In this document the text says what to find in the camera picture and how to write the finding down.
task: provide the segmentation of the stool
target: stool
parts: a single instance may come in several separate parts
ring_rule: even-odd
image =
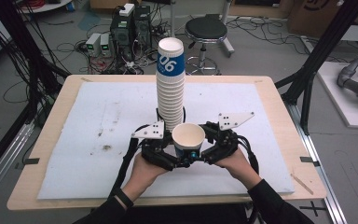
[[[196,72],[200,72],[203,75],[216,75],[220,71],[217,68],[217,64],[205,57],[206,44],[221,43],[227,36],[227,27],[220,20],[211,17],[200,17],[192,19],[186,23],[185,34],[188,38],[193,40],[193,43],[188,47],[193,48],[196,42],[201,43],[199,57],[190,57],[187,59],[187,64],[190,64],[197,69],[187,73],[193,75]],[[194,59],[198,59],[197,63],[191,63]],[[206,66],[205,63],[209,62],[212,66]]]

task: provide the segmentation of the black sleeve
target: black sleeve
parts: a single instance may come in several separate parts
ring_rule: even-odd
[[[313,223],[303,213],[285,202],[281,196],[263,179],[248,191],[261,217],[268,224]]]
[[[74,222],[74,224],[115,224],[119,223],[125,213],[126,210],[124,210],[123,206],[115,197],[112,197],[86,217]]]

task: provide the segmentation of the human arm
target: human arm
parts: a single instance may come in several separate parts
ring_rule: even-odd
[[[150,187],[159,175],[168,171],[157,167],[146,161],[141,153],[134,158],[132,173],[127,184],[122,188],[123,193],[134,202]],[[87,216],[79,219],[74,224],[103,224],[118,223],[125,215],[127,206],[118,198],[118,196],[107,199],[100,207],[96,208]]]
[[[255,206],[268,224],[313,223],[308,217],[285,202],[282,197],[251,167],[240,149],[218,161],[229,173],[248,189]]]

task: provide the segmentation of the white board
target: white board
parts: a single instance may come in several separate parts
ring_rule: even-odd
[[[358,128],[358,97],[353,91],[340,88],[337,84],[338,74],[347,65],[347,63],[324,63],[319,69],[319,78],[346,125]],[[358,67],[352,79],[358,82]]]
[[[186,122],[199,124],[217,122],[220,112],[255,112],[234,131],[250,141],[261,176],[280,193],[294,192],[255,85],[186,83],[184,105]],[[131,133],[157,120],[156,107],[155,83],[85,82],[52,152],[38,199],[106,198]],[[201,150],[207,147],[204,143]],[[160,176],[143,197],[245,193],[225,169],[195,162]]]

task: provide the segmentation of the wooden table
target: wooden table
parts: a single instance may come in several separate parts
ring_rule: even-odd
[[[97,207],[104,200],[37,200],[37,194],[47,170],[48,160],[55,147],[67,116],[83,82],[154,82],[155,76],[81,76],[68,77],[53,106],[48,120],[37,139],[30,158],[39,158],[38,164],[26,165],[16,187],[7,202],[10,210],[32,210],[47,208]],[[270,125],[275,134],[282,156],[295,185],[295,193],[283,195],[285,200],[322,199],[326,196],[324,185],[312,162],[302,162],[300,157],[309,154],[296,131],[280,94],[270,77],[246,76],[188,76],[186,82],[204,83],[254,83]],[[135,205],[240,203],[250,201],[243,196],[191,196],[140,198]]]

